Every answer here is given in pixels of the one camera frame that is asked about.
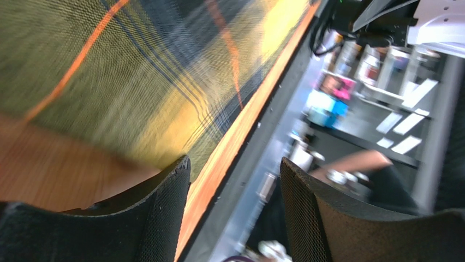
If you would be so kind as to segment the person forearm in background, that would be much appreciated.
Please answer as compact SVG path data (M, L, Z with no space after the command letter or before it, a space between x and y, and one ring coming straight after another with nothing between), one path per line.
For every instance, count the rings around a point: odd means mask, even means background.
M323 182L328 182L326 174L330 170L338 172L365 172L392 165L392 161L376 150L364 150L345 156L335 162L321 166L309 174Z

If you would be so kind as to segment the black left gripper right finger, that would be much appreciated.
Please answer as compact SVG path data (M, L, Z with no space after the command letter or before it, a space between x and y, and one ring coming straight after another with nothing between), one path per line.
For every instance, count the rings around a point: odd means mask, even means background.
M464 211L428 216L393 212L280 166L293 261L464 261Z

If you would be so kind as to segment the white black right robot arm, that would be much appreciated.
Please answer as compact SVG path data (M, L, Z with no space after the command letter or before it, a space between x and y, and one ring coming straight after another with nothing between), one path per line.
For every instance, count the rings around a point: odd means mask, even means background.
M310 24L309 48L324 55L327 32L360 46L420 46L464 57L464 1L327 1Z

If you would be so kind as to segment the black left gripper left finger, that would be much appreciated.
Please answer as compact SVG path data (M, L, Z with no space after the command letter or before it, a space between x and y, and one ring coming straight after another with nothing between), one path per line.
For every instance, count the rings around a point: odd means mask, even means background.
M190 160L88 209L1 203L1 261L173 261Z

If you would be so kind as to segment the yellow black plaid shirt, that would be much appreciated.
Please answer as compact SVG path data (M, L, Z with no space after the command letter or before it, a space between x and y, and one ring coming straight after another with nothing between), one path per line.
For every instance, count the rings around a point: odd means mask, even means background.
M308 1L1 1L1 112L194 181Z

